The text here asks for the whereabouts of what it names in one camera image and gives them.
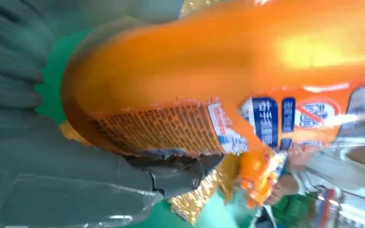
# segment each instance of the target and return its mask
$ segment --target orange plastic bottle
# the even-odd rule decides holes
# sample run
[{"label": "orange plastic bottle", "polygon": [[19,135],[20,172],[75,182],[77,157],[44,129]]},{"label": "orange plastic bottle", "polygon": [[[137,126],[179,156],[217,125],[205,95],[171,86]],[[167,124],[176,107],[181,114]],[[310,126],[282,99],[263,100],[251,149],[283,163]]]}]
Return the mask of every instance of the orange plastic bottle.
[{"label": "orange plastic bottle", "polygon": [[125,32],[75,58],[62,99],[84,138],[117,150],[95,129],[97,116],[217,98],[232,128],[256,150],[261,143],[237,112],[252,93],[362,76],[365,0],[233,0]]}]

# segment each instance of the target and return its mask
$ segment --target orange package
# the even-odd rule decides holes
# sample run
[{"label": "orange package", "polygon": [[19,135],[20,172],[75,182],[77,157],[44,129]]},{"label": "orange package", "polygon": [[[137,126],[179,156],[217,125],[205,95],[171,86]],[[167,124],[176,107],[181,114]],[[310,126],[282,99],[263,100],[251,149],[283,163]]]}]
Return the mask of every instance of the orange package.
[{"label": "orange package", "polygon": [[[365,0],[232,0],[131,29],[75,56],[61,93],[81,136],[123,154],[364,142]],[[259,175],[241,175],[269,186],[261,203],[260,173],[279,172],[256,157],[243,162]]]}]

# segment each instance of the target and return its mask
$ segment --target hand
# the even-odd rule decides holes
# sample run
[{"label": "hand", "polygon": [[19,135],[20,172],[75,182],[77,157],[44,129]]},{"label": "hand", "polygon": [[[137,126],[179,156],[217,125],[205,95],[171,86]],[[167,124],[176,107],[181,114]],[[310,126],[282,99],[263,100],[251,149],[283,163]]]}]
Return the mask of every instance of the hand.
[{"label": "hand", "polygon": [[298,192],[298,183],[290,174],[282,175],[273,186],[272,194],[265,201],[265,204],[276,204],[284,196],[294,195]]},{"label": "hand", "polygon": [[286,192],[278,181],[275,186],[273,186],[272,194],[265,201],[265,204],[274,205],[278,203],[285,195]]}]

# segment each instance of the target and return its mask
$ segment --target orange bottle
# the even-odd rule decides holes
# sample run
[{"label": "orange bottle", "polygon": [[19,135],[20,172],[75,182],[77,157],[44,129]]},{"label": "orange bottle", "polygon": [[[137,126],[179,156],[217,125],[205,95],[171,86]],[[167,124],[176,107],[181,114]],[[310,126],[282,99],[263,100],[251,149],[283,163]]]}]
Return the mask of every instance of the orange bottle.
[{"label": "orange bottle", "polygon": [[[242,146],[237,139],[244,139],[247,149],[258,150],[262,144],[237,111],[252,94],[363,76],[365,0],[233,0],[165,25],[127,31],[74,58],[62,99],[71,125],[94,145],[126,153],[178,149],[187,141],[178,141],[178,134],[185,132],[194,135],[188,151],[207,154],[223,152],[211,130],[189,132],[189,126],[173,128],[171,122],[164,128],[161,121],[169,115],[146,112],[184,104],[189,119],[209,122],[198,114],[200,106],[219,102],[226,129],[240,135],[227,139],[230,144]],[[336,102],[346,105],[348,97]],[[330,133],[321,135],[332,140],[335,133],[326,130]],[[302,131],[297,135],[314,134]],[[144,140],[137,139],[139,132]],[[165,136],[170,132],[176,134],[171,142]]]}]

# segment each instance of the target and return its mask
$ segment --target fingers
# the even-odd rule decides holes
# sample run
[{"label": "fingers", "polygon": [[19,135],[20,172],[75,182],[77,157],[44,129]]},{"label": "fingers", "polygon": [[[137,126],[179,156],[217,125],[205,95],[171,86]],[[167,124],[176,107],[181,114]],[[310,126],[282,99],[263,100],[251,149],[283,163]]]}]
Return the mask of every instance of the fingers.
[{"label": "fingers", "polygon": [[279,195],[272,194],[266,201],[265,204],[274,205],[280,201],[282,197]]}]

